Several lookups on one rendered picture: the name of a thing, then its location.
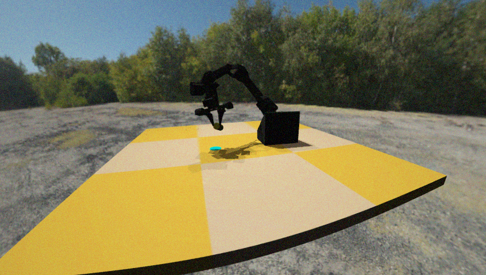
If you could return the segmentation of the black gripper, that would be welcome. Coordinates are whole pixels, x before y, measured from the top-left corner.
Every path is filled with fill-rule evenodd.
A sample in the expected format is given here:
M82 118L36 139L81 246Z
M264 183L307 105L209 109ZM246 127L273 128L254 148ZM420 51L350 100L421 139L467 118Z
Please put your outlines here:
M206 96L207 97L211 97L211 95L213 95L213 94L214 95L217 95L216 93L210 93L210 94L208 94ZM217 97L218 97L218 95L217 95ZM213 121L213 116L212 116L213 114L211 113L211 111L217 110L217 112L218 112L218 121L219 121L219 124L221 125L221 121L222 121L223 114L224 114L224 112L226 112L225 111L225 108L232 109L233 108L233 103L231 103L229 101L222 103L222 105L219 105L219 101L217 103L215 103L213 106L208 106L208 109L203 109L203 108L196 109L195 110L195 115L197 115L197 116L204 116L204 115L206 115L209 118L209 120L210 120L210 122L211 122L211 124L213 126L214 121Z

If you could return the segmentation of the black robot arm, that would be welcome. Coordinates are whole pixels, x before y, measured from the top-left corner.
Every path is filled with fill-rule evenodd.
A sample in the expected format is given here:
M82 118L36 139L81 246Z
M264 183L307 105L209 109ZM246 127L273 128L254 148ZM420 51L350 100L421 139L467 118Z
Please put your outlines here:
M236 69L234 73L231 72L231 69ZM262 111L264 115L265 112L275 112L278 110L278 106L269 98L262 94L262 92L256 87L254 82L250 79L249 73L246 68L239 64L226 64L215 71L207 71L204 72L200 82L191 82L190 83L190 94L192 96L203 96L208 95L210 93L216 93L219 87L218 83L213 83L218 78L224 76L225 74L229 74L231 78L236 78L238 81L242 82L257 100L257 106L259 110ZM213 106L215 103L218 102L217 95L211 95L211 97L205 96L205 99L202 100L203 106ZM218 103L217 103L218 104Z

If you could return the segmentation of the yellow cylinder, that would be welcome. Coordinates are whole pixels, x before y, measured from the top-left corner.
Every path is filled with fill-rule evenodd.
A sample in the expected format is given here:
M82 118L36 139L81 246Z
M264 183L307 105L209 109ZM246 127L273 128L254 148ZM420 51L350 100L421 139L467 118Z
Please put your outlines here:
M222 124L220 125L219 123L214 123L213 128L216 129L216 130L222 131L224 127L223 127Z

